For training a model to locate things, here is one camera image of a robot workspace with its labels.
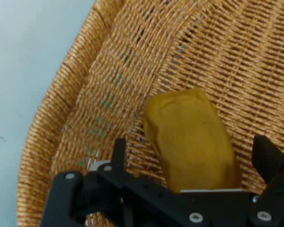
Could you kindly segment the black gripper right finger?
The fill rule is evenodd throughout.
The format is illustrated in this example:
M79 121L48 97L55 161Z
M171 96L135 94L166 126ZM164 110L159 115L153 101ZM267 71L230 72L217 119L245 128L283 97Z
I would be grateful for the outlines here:
M252 227L284 227L284 153L266 136L253 139L252 165L266 188L252 205Z

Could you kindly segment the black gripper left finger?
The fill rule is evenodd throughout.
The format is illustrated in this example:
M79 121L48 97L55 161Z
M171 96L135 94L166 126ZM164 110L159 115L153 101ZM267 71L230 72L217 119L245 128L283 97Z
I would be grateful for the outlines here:
M112 159L94 171L55 175L49 190L41 227L83 227L86 216L101 213L117 227L142 226L133 196L125 189L131 179L125 171L126 139L115 140Z

